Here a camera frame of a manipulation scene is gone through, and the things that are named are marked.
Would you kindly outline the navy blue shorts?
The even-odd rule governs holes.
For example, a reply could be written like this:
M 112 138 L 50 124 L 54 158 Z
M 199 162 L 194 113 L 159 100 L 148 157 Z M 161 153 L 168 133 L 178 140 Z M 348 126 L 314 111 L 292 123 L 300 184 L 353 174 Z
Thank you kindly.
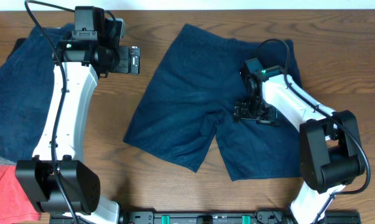
M 291 123 L 233 120 L 234 104 L 246 97 L 240 71 L 254 57 L 264 67 L 288 64 L 294 82 L 301 82 L 291 40 L 261 45 L 185 25 L 147 86 L 124 142 L 197 171 L 216 141 L 231 180 L 298 177 L 299 134 Z

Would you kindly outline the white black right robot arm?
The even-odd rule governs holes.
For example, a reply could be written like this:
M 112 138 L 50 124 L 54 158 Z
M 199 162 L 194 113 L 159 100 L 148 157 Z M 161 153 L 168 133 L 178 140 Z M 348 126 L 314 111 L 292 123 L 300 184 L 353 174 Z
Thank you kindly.
M 276 65 L 263 68 L 258 58 L 240 71 L 246 99 L 234 104 L 233 119 L 279 126 L 285 117 L 299 132 L 299 167 L 304 179 L 288 211 L 256 212 L 258 223 L 359 223 L 356 213 L 326 213 L 337 195 L 357 176 L 369 174 L 355 115 L 336 112 L 301 89 Z

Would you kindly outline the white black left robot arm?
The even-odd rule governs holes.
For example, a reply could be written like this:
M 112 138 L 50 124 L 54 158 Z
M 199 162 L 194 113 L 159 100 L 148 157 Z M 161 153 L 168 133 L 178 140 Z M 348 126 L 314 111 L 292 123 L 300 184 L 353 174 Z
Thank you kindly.
M 119 204 L 101 194 L 84 165 L 83 140 L 91 97 L 100 78 L 140 72 L 141 50 L 124 46 L 124 21 L 102 8 L 77 6 L 75 28 L 52 44 L 53 93 L 43 133 L 16 178 L 33 208 L 52 223 L 126 223 Z

